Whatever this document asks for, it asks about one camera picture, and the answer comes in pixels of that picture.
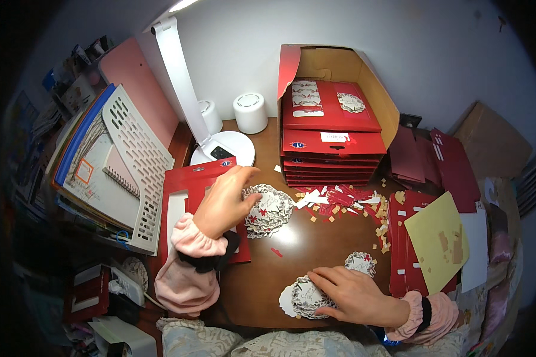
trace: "white desk lamp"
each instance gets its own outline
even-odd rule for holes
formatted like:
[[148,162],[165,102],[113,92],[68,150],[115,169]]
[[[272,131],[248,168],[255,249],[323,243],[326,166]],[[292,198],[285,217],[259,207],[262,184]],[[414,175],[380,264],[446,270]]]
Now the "white desk lamp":
[[[178,104],[172,104],[173,107],[179,107],[182,110],[188,127],[198,147],[191,157],[191,165],[214,161],[229,156],[236,157],[236,163],[242,166],[252,166],[254,164],[255,151],[254,144],[245,134],[237,131],[223,131],[214,135],[208,133],[206,123],[200,112],[197,97],[195,95],[193,84],[188,74],[187,64],[183,49],[180,45],[179,32],[177,30],[177,19],[171,16],[171,12],[176,12],[197,0],[181,0],[170,10],[160,15],[150,26],[150,31],[157,40],[159,53],[146,53],[149,56],[159,56],[162,58],[166,73],[169,75],[172,89],[178,99]],[[158,81],[163,87],[162,78]]]

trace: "wall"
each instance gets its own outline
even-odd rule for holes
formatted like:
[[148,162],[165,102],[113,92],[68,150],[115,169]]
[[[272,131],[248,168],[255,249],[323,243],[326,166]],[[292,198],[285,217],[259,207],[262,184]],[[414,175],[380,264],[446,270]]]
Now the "wall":
[[536,208],[522,219],[522,301],[520,308],[528,307],[536,296]]
[[487,1],[201,0],[175,16],[197,97],[223,118],[245,91],[264,95],[275,116],[280,44],[350,46],[421,126],[445,131],[479,99],[536,151],[536,73]]

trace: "wooden desk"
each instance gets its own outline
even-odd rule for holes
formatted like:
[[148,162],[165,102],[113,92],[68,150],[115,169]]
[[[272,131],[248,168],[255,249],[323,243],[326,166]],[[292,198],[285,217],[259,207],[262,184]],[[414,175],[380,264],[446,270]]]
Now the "wooden desk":
[[[238,130],[235,120],[226,120],[223,124],[223,130]],[[256,149],[254,166],[262,170],[251,184],[270,184],[297,201],[295,194],[298,191],[287,187],[282,175],[274,171],[274,166],[280,164],[276,118],[269,119],[264,131],[248,136]],[[402,189],[389,180],[383,188],[380,180],[381,177],[376,175],[371,181],[375,183],[367,188],[377,190],[386,197]],[[282,290],[297,277],[320,266],[343,266],[348,255],[355,251],[370,253],[377,260],[374,280],[384,294],[389,294],[391,253],[381,254],[379,240],[375,235],[377,225],[371,217],[354,217],[348,213],[333,223],[322,222],[319,215],[315,223],[310,218],[311,215],[305,209],[295,211],[290,221],[272,237],[250,239],[251,262],[233,264],[221,273],[219,303],[203,316],[209,315],[213,322],[224,325],[227,321],[220,313],[223,307],[230,322],[235,325],[266,328],[335,325],[337,321],[333,318],[291,318],[279,307],[278,299]],[[377,244],[378,249],[373,250],[373,244]],[[271,248],[278,249],[283,257],[273,253]]]

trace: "notebook spiral binding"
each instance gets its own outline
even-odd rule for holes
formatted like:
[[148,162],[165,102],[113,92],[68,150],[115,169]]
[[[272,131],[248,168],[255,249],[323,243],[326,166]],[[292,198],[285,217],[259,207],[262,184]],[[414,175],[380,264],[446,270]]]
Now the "notebook spiral binding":
[[139,190],[137,189],[137,187],[133,186],[127,180],[122,178],[121,175],[119,175],[114,169],[111,168],[111,166],[103,168],[103,172],[106,173],[112,179],[114,179],[115,182],[119,183],[122,188],[126,189],[133,196],[137,197],[138,199],[141,199],[141,195],[139,195]]

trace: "white cylindrical speaker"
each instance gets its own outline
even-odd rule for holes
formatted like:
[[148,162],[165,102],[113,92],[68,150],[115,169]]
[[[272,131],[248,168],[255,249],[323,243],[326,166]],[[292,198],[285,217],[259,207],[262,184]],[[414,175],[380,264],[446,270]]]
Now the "white cylindrical speaker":
[[268,125],[264,97],[258,93],[237,96],[233,108],[238,130],[245,134],[256,134]]
[[221,116],[218,115],[216,105],[213,101],[198,101],[198,106],[202,117],[205,118],[206,128],[210,135],[220,132],[222,129]]

